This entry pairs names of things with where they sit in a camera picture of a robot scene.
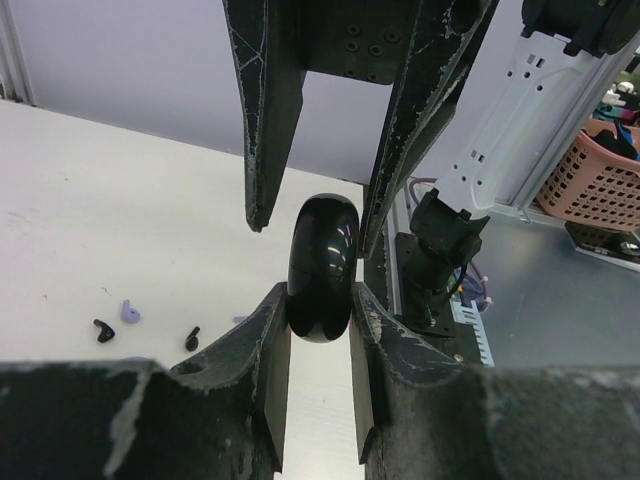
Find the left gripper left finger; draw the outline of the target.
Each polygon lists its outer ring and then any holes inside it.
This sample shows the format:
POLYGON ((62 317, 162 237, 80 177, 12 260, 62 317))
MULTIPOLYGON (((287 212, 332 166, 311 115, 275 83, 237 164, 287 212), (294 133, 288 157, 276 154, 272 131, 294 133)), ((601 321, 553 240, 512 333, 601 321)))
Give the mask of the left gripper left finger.
POLYGON ((171 368, 189 392, 180 431, 207 472, 283 469, 291 356, 286 297, 286 284, 276 284, 243 322, 171 368))

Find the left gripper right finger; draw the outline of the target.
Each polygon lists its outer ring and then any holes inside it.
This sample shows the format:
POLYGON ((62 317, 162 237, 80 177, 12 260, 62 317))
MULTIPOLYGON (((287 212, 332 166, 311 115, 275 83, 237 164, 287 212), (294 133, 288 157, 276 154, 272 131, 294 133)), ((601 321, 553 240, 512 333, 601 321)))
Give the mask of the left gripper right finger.
POLYGON ((359 463, 400 464, 427 448, 429 390, 463 366, 397 321, 361 282, 352 290, 349 340, 359 463))

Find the black earbud charging case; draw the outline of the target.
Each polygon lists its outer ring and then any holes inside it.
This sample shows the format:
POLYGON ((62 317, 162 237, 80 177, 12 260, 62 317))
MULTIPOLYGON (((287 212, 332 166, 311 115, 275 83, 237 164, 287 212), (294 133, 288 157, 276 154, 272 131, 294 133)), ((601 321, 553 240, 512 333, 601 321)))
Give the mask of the black earbud charging case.
POLYGON ((295 222, 287 278, 286 318, 293 333, 313 343, 342 336, 352 311, 359 215, 336 194, 318 194, 295 222))

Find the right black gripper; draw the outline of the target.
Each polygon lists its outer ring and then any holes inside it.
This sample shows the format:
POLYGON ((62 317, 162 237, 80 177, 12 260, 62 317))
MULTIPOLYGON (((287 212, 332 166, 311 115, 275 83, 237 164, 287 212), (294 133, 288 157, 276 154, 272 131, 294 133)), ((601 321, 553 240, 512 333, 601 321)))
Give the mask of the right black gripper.
POLYGON ((304 70, 394 82, 360 225, 359 256, 368 259, 400 187, 452 119, 497 6, 337 0, 303 1, 298 9, 296 1, 225 1, 249 228, 261 232, 273 214, 303 105, 304 70))

